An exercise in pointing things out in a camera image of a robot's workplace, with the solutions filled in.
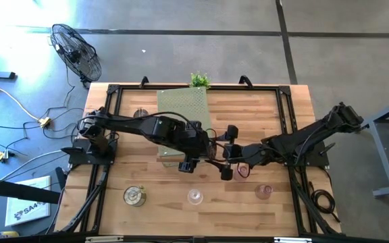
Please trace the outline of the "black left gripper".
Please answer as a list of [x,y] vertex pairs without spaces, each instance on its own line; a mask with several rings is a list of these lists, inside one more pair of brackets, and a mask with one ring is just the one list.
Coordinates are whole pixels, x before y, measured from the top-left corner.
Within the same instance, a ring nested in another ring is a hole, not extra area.
[[178,164],[179,172],[193,173],[200,161],[210,161],[209,141],[216,140],[216,137],[210,137],[201,125],[200,121],[189,121],[186,127],[178,132],[178,150],[184,153],[183,162]]

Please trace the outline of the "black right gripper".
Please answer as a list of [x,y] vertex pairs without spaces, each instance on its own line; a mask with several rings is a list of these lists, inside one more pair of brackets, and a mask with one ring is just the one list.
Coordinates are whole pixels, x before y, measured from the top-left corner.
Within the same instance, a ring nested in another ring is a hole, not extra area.
[[260,145],[252,144],[247,146],[238,145],[235,140],[238,138],[238,128],[233,125],[228,125],[227,130],[221,136],[215,136],[214,141],[224,141],[223,158],[225,163],[205,160],[206,163],[216,166],[221,170],[221,179],[231,180],[233,178],[234,169],[237,164],[246,165],[251,169],[257,164],[255,159],[259,159]]

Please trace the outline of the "pink glass candlestick holder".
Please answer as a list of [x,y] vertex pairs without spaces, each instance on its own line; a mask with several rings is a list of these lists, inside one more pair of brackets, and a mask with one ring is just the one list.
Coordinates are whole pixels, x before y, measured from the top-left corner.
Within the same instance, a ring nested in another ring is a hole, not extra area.
[[246,165],[237,164],[234,169],[233,179],[237,182],[245,181],[250,174],[250,169]]
[[255,196],[260,200],[267,200],[270,198],[273,191],[274,189],[270,185],[259,184],[255,188]]

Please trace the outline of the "clear glass candlestick holder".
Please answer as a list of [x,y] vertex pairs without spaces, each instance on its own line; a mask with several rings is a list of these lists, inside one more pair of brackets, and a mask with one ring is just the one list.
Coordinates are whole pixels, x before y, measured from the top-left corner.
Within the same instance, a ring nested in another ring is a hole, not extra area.
[[187,200],[192,205],[199,205],[203,201],[203,193],[198,189],[191,189],[188,191]]

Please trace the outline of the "green perforated metal shelf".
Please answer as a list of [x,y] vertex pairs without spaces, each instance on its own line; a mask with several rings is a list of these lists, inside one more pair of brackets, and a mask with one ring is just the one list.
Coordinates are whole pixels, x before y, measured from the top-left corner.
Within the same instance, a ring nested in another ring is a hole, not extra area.
[[[212,135],[211,117],[207,102],[207,89],[202,87],[176,88],[157,91],[157,111],[171,111],[183,115],[190,121],[201,122],[203,130]],[[168,147],[158,147],[157,160],[164,167],[177,167],[184,154]]]

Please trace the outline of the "small potted green plant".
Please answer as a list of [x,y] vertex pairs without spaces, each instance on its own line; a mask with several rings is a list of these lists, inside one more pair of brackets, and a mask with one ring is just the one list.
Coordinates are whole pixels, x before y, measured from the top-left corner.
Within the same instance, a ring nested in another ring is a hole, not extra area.
[[211,80],[206,74],[200,72],[190,74],[190,87],[205,87],[210,88]]

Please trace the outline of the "black bar with silver brackets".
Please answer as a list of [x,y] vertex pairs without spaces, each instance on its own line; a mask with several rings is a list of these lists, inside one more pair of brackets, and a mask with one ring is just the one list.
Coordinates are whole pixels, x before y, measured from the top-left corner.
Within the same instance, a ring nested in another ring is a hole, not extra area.
[[389,240],[306,234],[301,237],[223,237],[223,236],[92,236],[50,234],[0,238],[0,243],[389,243]]

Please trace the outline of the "black floor fan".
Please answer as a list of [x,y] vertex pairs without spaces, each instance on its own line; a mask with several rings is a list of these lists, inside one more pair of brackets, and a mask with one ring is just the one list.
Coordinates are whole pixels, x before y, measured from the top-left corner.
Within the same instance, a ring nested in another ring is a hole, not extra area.
[[54,24],[51,27],[51,44],[67,67],[80,79],[84,88],[96,82],[102,74],[97,50],[72,27]]

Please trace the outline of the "grey metal bench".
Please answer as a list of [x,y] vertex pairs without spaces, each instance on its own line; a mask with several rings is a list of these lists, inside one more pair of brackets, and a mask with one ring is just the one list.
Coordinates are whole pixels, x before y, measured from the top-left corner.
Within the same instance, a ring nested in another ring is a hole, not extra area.
[[[384,168],[389,183],[389,158],[386,153],[388,148],[382,142],[382,138],[380,136],[380,129],[378,129],[379,124],[389,124],[389,105],[383,108],[381,111],[378,111],[375,115],[365,118],[362,125],[363,129],[368,129],[371,136],[373,137],[378,154],[382,162],[382,166]],[[389,186],[384,188],[379,188],[373,191],[373,196],[375,198],[379,198],[381,196],[387,196],[387,195],[389,195]]]

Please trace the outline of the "white printed cardboard box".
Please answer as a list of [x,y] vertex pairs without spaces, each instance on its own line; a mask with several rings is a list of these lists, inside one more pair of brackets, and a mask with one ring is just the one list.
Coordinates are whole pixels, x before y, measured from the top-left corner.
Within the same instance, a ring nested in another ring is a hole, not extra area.
[[[24,180],[18,182],[18,184],[50,190],[51,176],[47,175],[40,178]],[[50,204],[47,202],[8,197],[5,214],[5,227],[48,217],[50,216],[50,212]]]

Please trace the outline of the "black slanted beam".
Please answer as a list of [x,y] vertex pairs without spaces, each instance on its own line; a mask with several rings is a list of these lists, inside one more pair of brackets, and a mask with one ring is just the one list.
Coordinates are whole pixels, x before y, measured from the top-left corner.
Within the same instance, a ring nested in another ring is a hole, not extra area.
[[0,180],[0,196],[57,204],[60,193]]

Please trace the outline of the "black aluminium table frame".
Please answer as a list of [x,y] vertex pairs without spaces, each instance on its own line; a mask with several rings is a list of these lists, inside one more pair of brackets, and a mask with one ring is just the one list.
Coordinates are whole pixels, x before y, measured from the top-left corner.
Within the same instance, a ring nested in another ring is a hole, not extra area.
[[[291,131],[287,110],[279,104],[292,101],[297,126],[314,121],[309,89],[292,85],[289,93],[280,86],[241,85],[210,88],[207,102],[212,134],[222,134],[228,125],[239,129],[237,143],[248,145],[261,139]],[[96,200],[88,216],[87,227],[102,207],[101,235],[122,236],[295,236],[298,233],[288,170],[271,163],[251,171],[243,182],[223,181],[212,165],[200,163],[193,173],[181,173],[177,167],[164,167],[157,160],[156,144],[142,136],[122,134],[115,161],[109,170],[103,200]],[[267,200],[255,196],[260,184],[274,191]],[[131,186],[143,186],[147,200],[140,207],[124,202]],[[192,205],[188,191],[198,189],[203,201]]]

